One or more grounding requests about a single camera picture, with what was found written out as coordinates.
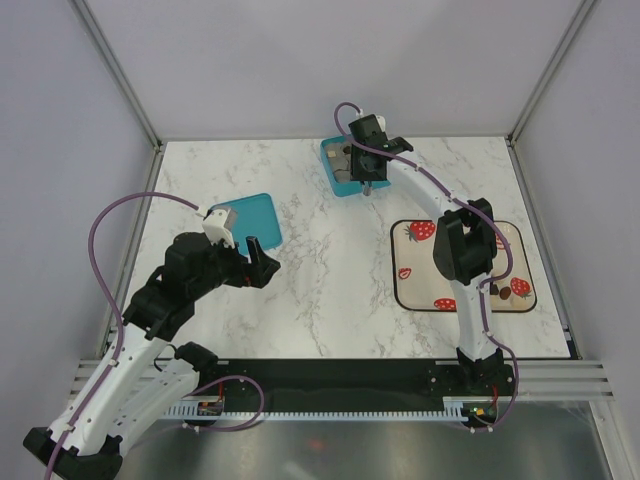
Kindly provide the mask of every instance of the brown round object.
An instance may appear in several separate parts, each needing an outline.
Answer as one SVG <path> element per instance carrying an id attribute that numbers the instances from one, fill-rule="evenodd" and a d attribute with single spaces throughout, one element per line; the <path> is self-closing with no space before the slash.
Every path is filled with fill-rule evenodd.
<path id="1" fill-rule="evenodd" d="M 502 300 L 506 300 L 507 298 L 509 298 L 511 296 L 511 289 L 509 287 L 503 287 L 500 290 L 500 298 Z"/>

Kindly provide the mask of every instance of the red strawberry illustration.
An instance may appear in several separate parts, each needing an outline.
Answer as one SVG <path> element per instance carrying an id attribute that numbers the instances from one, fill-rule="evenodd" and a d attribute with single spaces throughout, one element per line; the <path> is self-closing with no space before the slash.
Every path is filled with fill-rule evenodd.
<path id="1" fill-rule="evenodd" d="M 408 267 L 401 268 L 398 270 L 398 278 L 400 280 L 406 280 L 411 275 L 411 269 Z"/>
<path id="2" fill-rule="evenodd" d="M 436 231 L 436 225 L 431 220 L 423 222 L 411 222 L 411 225 L 407 227 L 407 235 L 409 240 L 414 242 L 422 242 L 431 237 Z"/>
<path id="3" fill-rule="evenodd" d="M 513 277 L 511 279 L 511 291 L 519 297 L 526 298 L 531 293 L 531 285 L 526 280 Z"/>
<path id="4" fill-rule="evenodd" d="M 453 312 L 456 309 L 456 301 L 453 298 L 439 298 L 433 302 L 433 306 L 438 310 Z"/>
<path id="5" fill-rule="evenodd" d="M 498 250 L 504 250 L 504 243 L 500 240 L 500 237 L 496 235 L 496 245 L 498 246 Z"/>

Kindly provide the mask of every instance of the blue tray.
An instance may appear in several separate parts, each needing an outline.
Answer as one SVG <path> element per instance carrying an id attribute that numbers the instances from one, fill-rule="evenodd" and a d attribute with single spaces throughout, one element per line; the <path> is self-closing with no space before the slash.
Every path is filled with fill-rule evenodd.
<path id="1" fill-rule="evenodd" d="M 322 164 L 324 165 L 324 169 L 327 173 L 327 177 L 329 177 L 329 183 L 331 184 L 331 190 L 336 197 L 348 197 L 349 195 L 356 195 L 358 193 L 362 193 L 362 185 L 360 182 L 347 182 L 347 183 L 338 183 L 336 181 L 336 177 L 333 175 L 333 170 L 331 169 L 331 164 L 329 163 L 329 159 L 327 158 L 327 154 L 324 150 L 324 147 L 327 145 L 331 145 L 332 143 L 343 143 L 344 137 L 333 137 L 327 138 L 320 143 L 320 156 L 322 157 Z M 391 185 L 388 180 L 382 182 L 372 182 L 373 189 L 384 188 Z"/>
<path id="2" fill-rule="evenodd" d="M 282 245 L 282 232 L 276 216 L 273 200 L 268 193 L 239 198 L 220 205 L 228 205 L 238 212 L 236 223 L 231 229 L 233 240 L 238 242 L 238 250 L 248 255 L 247 237 L 257 237 L 263 250 Z"/>

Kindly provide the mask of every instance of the marble tabletop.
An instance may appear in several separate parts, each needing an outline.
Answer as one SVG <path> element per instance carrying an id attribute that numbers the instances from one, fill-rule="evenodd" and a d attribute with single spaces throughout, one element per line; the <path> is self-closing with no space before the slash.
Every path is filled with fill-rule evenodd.
<path id="1" fill-rule="evenodd" d="M 495 218 L 522 233 L 538 303 L 528 313 L 494 314 L 496 337 L 520 357 L 567 357 L 504 139 L 409 141 L 425 168 L 456 190 L 487 198 Z M 267 252 L 282 264 L 271 283 L 211 292 L 174 344 L 193 340 L 222 358 L 455 356 L 455 314 L 410 312 L 394 298 L 390 228 L 401 219 L 424 219 L 424 212 L 393 186 L 370 197 L 334 196 L 320 140 L 170 142 L 156 190 L 199 205 L 267 192 L 283 234 L 282 245 Z M 185 231 L 202 231 L 201 219 L 168 200 L 152 201 L 127 302 Z"/>

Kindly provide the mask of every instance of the black wire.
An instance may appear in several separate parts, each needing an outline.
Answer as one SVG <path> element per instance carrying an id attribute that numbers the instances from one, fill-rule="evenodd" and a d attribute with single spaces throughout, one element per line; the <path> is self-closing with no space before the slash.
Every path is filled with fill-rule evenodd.
<path id="1" fill-rule="evenodd" d="M 167 346 L 173 348 L 173 351 L 175 353 L 178 353 L 178 349 L 175 347 L 175 345 L 172 345 L 172 344 L 169 343 L 169 344 L 167 344 Z M 158 366 L 158 357 L 153 359 L 153 366 L 156 367 L 156 370 L 158 370 L 159 372 L 162 372 L 162 369 Z"/>

